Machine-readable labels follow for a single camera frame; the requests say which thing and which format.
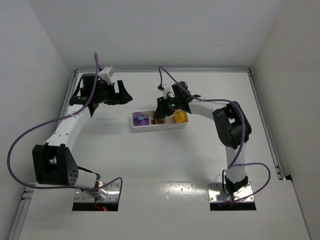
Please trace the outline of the brown lego brick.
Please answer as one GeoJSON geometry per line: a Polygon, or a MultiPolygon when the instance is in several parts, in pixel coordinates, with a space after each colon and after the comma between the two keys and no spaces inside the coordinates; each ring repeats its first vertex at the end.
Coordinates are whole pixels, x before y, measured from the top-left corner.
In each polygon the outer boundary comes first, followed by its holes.
{"type": "Polygon", "coordinates": [[[164,119],[152,119],[151,120],[151,125],[161,125],[164,123],[165,123],[164,119]]]}

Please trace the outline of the yellow rounded lego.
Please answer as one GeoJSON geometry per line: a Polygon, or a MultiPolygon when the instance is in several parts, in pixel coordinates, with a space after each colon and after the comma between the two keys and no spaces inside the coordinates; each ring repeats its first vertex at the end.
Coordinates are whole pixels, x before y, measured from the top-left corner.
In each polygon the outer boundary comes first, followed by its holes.
{"type": "Polygon", "coordinates": [[[186,123],[188,121],[183,111],[175,113],[172,118],[175,124],[186,123]]]}

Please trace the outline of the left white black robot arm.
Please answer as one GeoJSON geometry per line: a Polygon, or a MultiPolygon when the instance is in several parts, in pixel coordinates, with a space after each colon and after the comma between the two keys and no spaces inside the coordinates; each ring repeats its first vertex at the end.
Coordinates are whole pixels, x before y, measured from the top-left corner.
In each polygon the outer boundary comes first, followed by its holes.
{"type": "Polygon", "coordinates": [[[84,74],[69,100],[64,119],[44,144],[37,144],[32,150],[37,183],[95,188],[99,174],[78,166],[72,155],[76,139],[100,104],[124,105],[132,99],[122,80],[115,84],[93,73],[84,74]]]}

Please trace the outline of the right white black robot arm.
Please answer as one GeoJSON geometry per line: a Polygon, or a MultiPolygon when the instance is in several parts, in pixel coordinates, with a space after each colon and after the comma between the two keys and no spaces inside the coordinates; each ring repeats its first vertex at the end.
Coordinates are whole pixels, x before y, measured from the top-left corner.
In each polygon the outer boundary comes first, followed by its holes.
{"type": "Polygon", "coordinates": [[[227,170],[222,189],[225,195],[232,197],[236,191],[248,184],[245,170],[245,148],[252,132],[245,114],[236,101],[200,99],[191,95],[184,81],[167,87],[161,83],[158,87],[163,94],[157,99],[154,119],[163,119],[182,110],[189,114],[200,115],[214,121],[219,140],[225,146],[227,170]]]}

